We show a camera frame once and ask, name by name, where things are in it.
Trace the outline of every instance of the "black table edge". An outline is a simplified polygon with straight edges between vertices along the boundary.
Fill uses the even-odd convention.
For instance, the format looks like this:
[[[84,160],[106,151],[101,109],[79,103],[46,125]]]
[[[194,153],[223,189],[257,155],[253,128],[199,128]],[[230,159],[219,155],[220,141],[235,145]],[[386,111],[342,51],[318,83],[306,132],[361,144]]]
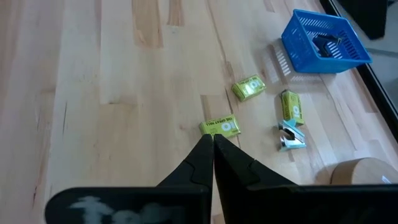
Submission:
[[[341,16],[333,0],[320,0],[325,12],[333,16]],[[356,67],[363,82],[374,99],[381,115],[386,120],[393,137],[398,141],[398,112],[388,97],[384,87],[381,85],[376,74],[369,64]]]

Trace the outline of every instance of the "yellow-green wrapper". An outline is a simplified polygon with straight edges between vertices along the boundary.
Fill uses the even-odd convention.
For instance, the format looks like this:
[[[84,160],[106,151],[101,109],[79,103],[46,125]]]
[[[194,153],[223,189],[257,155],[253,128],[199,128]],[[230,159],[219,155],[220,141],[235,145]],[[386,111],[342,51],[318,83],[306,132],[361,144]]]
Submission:
[[[232,91],[239,98],[240,101],[248,100],[257,96],[266,89],[266,85],[262,82],[258,75],[253,75],[250,78],[235,83],[232,86]]]
[[[304,119],[299,95],[290,90],[285,90],[281,93],[281,96],[284,120],[295,119],[296,125],[303,125]]]
[[[199,125],[202,134],[222,134],[226,138],[230,138],[241,133],[238,122],[233,114],[224,118],[212,119],[204,121]]]

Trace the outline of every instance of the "wood grain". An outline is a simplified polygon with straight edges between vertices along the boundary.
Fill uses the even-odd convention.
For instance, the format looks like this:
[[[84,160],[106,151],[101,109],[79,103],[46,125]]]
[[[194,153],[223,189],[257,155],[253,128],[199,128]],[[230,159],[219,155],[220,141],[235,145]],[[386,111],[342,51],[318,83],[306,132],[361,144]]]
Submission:
[[[316,0],[0,1],[0,223],[40,223],[77,186],[155,186],[234,113],[232,138],[298,184],[327,184],[337,163],[397,143],[356,70],[296,73],[280,36]],[[267,85],[239,102],[231,85]],[[279,152],[279,93],[302,100],[306,149]],[[222,223],[214,188],[214,222]]]

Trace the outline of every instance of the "wooden table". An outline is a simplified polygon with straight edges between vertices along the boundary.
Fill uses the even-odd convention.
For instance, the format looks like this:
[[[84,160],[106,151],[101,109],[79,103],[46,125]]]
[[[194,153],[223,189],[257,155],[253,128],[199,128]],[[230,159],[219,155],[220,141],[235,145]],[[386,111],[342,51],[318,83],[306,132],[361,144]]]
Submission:
[[[327,184],[336,163],[397,143],[359,74],[295,73],[280,36],[317,0],[0,1],[0,223],[39,223],[76,186],[154,186],[201,134],[234,113],[232,138],[298,184]],[[238,102],[255,73],[265,93]],[[278,94],[300,94],[306,149],[278,152]],[[213,214],[221,213],[214,194]]]

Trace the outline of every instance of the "blue basket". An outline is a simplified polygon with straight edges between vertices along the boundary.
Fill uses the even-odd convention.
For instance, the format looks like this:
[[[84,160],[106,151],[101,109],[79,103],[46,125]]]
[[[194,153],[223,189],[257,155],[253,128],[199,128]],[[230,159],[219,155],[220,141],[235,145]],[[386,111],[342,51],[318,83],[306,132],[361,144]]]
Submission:
[[[341,38],[338,45],[326,44],[331,57],[321,57],[315,50],[310,37],[318,35]],[[282,41],[296,72],[338,73],[372,62],[349,22],[341,17],[295,9]]]

